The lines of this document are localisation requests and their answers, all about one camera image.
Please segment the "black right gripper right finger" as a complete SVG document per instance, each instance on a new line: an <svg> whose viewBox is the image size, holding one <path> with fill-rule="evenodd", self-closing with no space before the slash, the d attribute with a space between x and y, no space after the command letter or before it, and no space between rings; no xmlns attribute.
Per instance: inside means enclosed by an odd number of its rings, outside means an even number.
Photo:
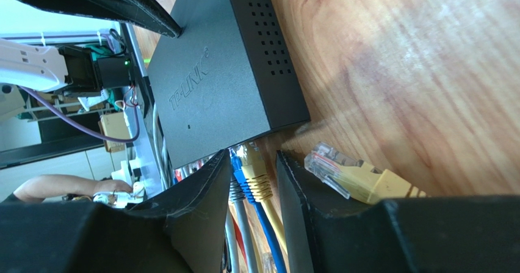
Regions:
<svg viewBox="0 0 520 273"><path fill-rule="evenodd" d="M518 272L519 197L347 200L276 154L291 272Z"/></svg>

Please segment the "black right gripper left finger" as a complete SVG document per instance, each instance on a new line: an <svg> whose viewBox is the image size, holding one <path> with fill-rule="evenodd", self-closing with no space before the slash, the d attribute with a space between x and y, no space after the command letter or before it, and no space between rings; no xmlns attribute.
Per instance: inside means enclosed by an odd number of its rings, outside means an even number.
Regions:
<svg viewBox="0 0 520 273"><path fill-rule="evenodd" d="M1 205L2 272L221 272L228 150L131 209L93 202Z"/></svg>

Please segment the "black network switch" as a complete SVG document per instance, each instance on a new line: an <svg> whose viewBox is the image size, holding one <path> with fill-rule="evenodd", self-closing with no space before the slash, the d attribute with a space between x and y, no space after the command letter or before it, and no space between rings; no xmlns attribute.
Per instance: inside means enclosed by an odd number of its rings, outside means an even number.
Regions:
<svg viewBox="0 0 520 273"><path fill-rule="evenodd" d="M177 169L310 119L272 0L176 0L148 77Z"/></svg>

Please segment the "person hand in background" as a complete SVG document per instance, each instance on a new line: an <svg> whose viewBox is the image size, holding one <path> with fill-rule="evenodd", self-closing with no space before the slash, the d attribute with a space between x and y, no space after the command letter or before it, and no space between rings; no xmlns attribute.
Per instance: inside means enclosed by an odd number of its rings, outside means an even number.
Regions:
<svg viewBox="0 0 520 273"><path fill-rule="evenodd" d="M74 175L40 175L27 180L4 201L41 203L47 198L68 194L93 197L98 192L133 192L133 187L121 180L92 180Z"/></svg>

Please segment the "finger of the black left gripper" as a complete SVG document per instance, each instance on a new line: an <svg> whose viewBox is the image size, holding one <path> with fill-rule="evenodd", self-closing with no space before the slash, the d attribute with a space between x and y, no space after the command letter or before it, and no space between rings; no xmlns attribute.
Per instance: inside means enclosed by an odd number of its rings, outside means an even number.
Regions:
<svg viewBox="0 0 520 273"><path fill-rule="evenodd" d="M16 0L36 9L64 15L129 23L178 38L182 28L156 0Z"/></svg>

